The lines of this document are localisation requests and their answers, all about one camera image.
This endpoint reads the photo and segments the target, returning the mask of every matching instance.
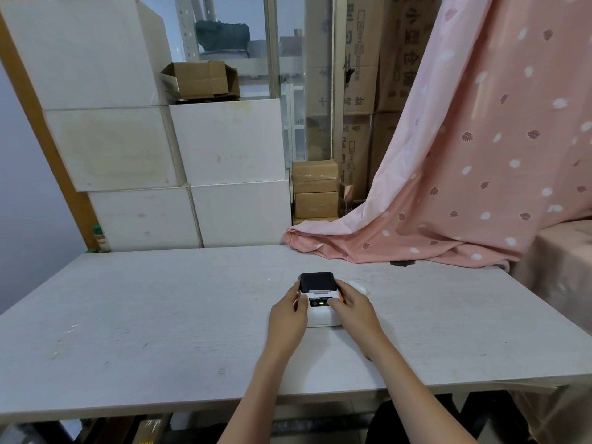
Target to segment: wooden post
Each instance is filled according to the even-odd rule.
[[[49,132],[49,127],[41,109],[41,103],[33,89],[23,61],[21,61],[17,47],[12,41],[2,13],[0,13],[0,60],[23,107],[23,111],[25,111],[25,115],[33,128],[33,133],[39,141],[43,154],[45,154],[53,176],[62,190],[64,199],[70,208],[70,212],[74,217],[74,221],[80,230],[86,246],[88,248],[98,249],[93,233],[93,225],[97,224],[98,221],[91,201],[86,193],[78,193],[74,190],[62,157],[57,151],[56,144]]]

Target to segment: pink curtain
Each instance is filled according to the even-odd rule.
[[[591,15],[592,0],[443,0],[367,201],[286,243],[479,267],[592,214]]]

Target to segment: forearm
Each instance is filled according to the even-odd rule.
[[[219,444],[259,444],[269,442],[275,400],[288,359],[263,351],[253,378]]]
[[[371,358],[387,385],[411,444],[476,443],[388,340],[376,347]]]

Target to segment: person's left hand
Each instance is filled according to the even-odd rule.
[[[300,344],[306,330],[308,298],[301,294],[298,308],[294,311],[294,301],[298,298],[300,281],[292,285],[286,295],[271,308],[265,351],[285,358],[286,362]]]

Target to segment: bottle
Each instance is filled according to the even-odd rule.
[[[101,248],[101,252],[111,252],[111,246],[109,246],[109,243],[107,242],[107,238],[105,237],[105,234],[103,233],[103,229],[101,229],[101,226],[98,224],[95,224],[92,227],[92,230],[95,233],[95,238],[97,239],[97,243],[99,244],[99,247]]]

